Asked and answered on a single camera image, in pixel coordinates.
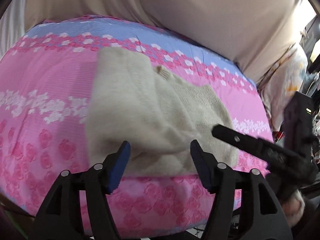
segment black device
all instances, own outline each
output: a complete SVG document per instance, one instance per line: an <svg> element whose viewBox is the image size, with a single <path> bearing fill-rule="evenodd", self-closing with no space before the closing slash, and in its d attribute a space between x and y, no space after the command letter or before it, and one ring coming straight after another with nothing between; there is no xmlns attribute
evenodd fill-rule
<svg viewBox="0 0 320 240"><path fill-rule="evenodd" d="M213 154L204 152L196 140L191 142L191 157L201 183L211 194L216 194L201 239L228 238L235 189L242 190L242 205L234 239L293 239L278 198L287 199L297 188L315 179L316 166L310 160L311 143L315 139L311 133L312 111L311 98L297 92L284 114L287 149L221 125L212 129L214 137L265 160L268 169L281 181L277 189L272 189L259 170L234 171L225 163L218 163ZM103 163L95 164L86 172L62 171L37 213L29 240L89 239L82 226L79 190L86 191L95 240L120 239L106 194L118 187L129 156L130 144L125 141L117 153L108 155ZM320 210L318 213L315 219L320 217ZM307 240L303 234L307 236L310 230L303 230L297 239Z"/></svg>

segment beige sweater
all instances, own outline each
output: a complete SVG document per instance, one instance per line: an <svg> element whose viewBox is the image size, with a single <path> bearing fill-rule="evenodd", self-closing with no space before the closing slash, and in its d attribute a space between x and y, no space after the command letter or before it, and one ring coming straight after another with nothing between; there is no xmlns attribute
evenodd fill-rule
<svg viewBox="0 0 320 240"><path fill-rule="evenodd" d="M100 50L86 122L91 165L127 140L132 152L126 175L195 174L190 142L197 139L219 162L235 166L238 150L211 135L218 123L232 127L209 85L195 87L162 66L153 68L138 52Z"/></svg>

